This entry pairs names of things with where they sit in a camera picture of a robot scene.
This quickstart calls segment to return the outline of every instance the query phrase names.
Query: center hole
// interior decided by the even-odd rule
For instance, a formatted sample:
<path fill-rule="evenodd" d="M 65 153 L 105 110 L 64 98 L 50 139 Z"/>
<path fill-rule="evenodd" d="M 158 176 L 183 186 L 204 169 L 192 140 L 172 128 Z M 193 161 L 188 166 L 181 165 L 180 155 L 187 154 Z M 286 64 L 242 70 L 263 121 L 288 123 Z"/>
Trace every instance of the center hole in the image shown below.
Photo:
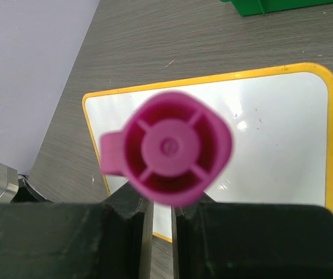
<path fill-rule="evenodd" d="M 179 144 L 174 138 L 166 138 L 161 142 L 161 153 L 172 157 L 178 153 Z"/>

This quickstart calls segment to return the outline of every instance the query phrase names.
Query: circular hub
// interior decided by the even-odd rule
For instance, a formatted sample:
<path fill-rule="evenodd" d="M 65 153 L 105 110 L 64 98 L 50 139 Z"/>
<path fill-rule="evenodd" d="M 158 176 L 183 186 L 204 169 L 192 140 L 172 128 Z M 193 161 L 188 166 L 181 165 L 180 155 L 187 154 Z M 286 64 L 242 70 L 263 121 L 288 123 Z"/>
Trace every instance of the circular hub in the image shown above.
<path fill-rule="evenodd" d="M 142 156 L 156 174 L 176 177 L 185 173 L 200 155 L 196 131 L 179 119 L 154 124 L 142 141 Z"/>

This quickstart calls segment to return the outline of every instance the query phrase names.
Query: scratch mark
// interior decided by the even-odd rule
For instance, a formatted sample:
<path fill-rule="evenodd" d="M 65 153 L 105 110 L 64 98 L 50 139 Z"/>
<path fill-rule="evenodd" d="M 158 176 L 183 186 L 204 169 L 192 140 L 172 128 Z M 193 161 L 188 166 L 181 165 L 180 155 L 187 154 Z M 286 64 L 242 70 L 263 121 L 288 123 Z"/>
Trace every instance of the scratch mark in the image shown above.
<path fill-rule="evenodd" d="M 168 65 L 172 64 L 174 62 L 175 59 L 173 59 L 169 64 L 167 64 L 165 67 L 167 67 Z"/>

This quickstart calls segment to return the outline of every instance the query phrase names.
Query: green box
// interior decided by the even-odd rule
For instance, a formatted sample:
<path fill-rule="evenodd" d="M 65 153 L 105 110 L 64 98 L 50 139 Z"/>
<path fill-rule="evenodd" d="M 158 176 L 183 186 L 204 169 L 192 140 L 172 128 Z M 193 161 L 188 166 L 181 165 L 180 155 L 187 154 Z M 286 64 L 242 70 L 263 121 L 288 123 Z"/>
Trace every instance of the green box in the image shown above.
<path fill-rule="evenodd" d="M 241 16 L 251 16 L 333 3 L 333 0 L 221 0 L 232 2 Z"/>

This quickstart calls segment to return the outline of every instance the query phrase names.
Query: gray wood surface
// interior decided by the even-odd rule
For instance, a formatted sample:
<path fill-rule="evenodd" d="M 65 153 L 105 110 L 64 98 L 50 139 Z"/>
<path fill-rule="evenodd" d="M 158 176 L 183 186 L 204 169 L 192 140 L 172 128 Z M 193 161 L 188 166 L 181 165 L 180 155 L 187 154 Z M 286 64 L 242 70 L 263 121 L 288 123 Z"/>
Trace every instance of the gray wood surface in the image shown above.
<path fill-rule="evenodd" d="M 333 4 L 240 17 L 218 0 L 102 0 L 31 183 L 57 202 L 106 197 L 81 107 L 87 92 L 297 62 L 333 71 Z M 152 278 L 172 278 L 170 253 L 156 242 Z"/>

